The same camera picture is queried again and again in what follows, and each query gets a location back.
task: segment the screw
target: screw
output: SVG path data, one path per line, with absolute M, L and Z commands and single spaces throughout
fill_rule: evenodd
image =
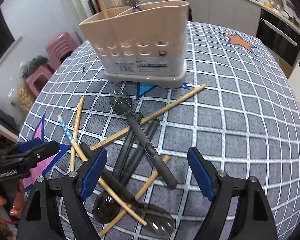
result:
M 43 182 L 44 181 L 44 176 L 40 176 L 37 178 L 37 182 Z
M 73 178 L 75 176 L 77 176 L 77 172 L 76 171 L 71 171 L 68 173 L 69 177 Z
M 227 173 L 225 171 L 218 171 L 218 175 L 220 177 L 225 177 L 227 175 Z
M 251 176 L 251 177 L 250 177 L 250 180 L 251 180 L 252 182 L 257 182 L 257 181 L 258 181 L 258 179 L 257 179 L 255 176 Z

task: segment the stool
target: stool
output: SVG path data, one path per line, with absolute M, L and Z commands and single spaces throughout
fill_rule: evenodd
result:
M 31 74 L 26 79 L 26 83 L 32 91 L 32 93 L 36 97 L 38 97 L 41 90 L 51 77 L 52 73 L 51 71 L 49 71 L 47 66 L 41 65 L 33 74 Z
M 46 51 L 48 52 L 51 67 L 54 71 L 60 67 L 64 60 L 69 57 L 77 47 L 78 44 L 69 33 L 62 33 L 47 44 Z

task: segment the black oven door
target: black oven door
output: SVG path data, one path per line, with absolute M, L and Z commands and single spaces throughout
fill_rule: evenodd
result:
M 262 9 L 256 37 L 291 67 L 294 65 L 300 51 L 300 35 L 285 22 Z

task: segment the gray tablecloth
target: gray tablecloth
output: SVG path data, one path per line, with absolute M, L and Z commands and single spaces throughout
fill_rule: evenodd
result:
M 239 41 L 240 37 L 254 48 Z M 168 191 L 161 180 L 156 180 L 142 201 L 164 208 L 176 219 L 177 229 L 169 239 L 192 240 L 210 206 L 187 164 L 188 148 L 197 146 L 218 170 L 238 178 L 258 177 L 272 208 L 279 239 L 286 239 L 300 219 L 300 109 L 287 79 L 263 43 L 252 36 L 189 22 L 187 38 L 185 83 L 191 89 L 203 83 L 207 88 L 159 117 L 160 127 L 152 142 L 160 154 L 171 156 L 168 166 L 178 186 Z M 76 107 L 84 95 L 78 138 L 89 146 L 99 142 L 127 126 L 125 118 L 114 114 L 109 104 L 110 93 L 120 88 L 132 96 L 133 110 L 144 116 L 188 92 L 182 88 L 155 88 L 137 100 L 135 83 L 107 81 L 101 62 L 86 41 L 58 68 L 40 93 L 25 121 L 20 141 L 32 138 L 45 113 L 45 139 L 69 144 L 57 114 L 61 113 L 73 130 Z M 122 140 L 118 140 L 106 147 L 108 169 L 113 167 L 121 145 Z M 47 177 L 65 175 L 69 160 L 66 153 Z M 152 167 L 142 159 L 127 188 L 135 194 L 151 172 Z M 95 194 L 85 202 L 98 232 L 103 225 L 94 221 L 91 211 L 100 190 L 98 185 Z M 64 205 L 58 201 L 66 235 L 74 239 Z M 236 202 L 234 199 L 231 204 L 221 239 L 230 232 Z M 105 239 L 168 237 L 152 235 L 126 215 Z

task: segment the bag of peanuts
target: bag of peanuts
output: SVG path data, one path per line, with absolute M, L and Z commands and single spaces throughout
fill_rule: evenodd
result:
M 27 63 L 21 63 L 20 70 L 24 70 Z M 17 107 L 24 117 L 26 117 L 35 101 L 35 96 L 32 94 L 25 80 L 22 78 L 23 73 L 20 73 L 21 77 L 12 81 L 14 87 L 10 88 L 9 99 L 11 104 Z

